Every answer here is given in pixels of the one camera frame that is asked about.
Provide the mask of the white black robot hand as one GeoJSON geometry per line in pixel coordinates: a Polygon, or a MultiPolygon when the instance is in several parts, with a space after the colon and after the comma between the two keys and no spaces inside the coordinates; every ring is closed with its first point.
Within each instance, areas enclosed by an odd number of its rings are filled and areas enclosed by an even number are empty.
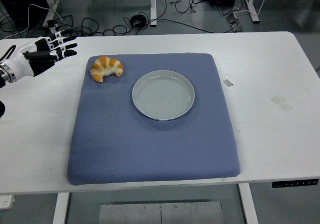
{"type": "Polygon", "coordinates": [[[0,61],[0,86],[14,83],[23,77],[35,77],[47,71],[67,57],[77,54],[72,30],[62,30],[48,36],[38,37],[27,44],[8,51],[0,61]]]}

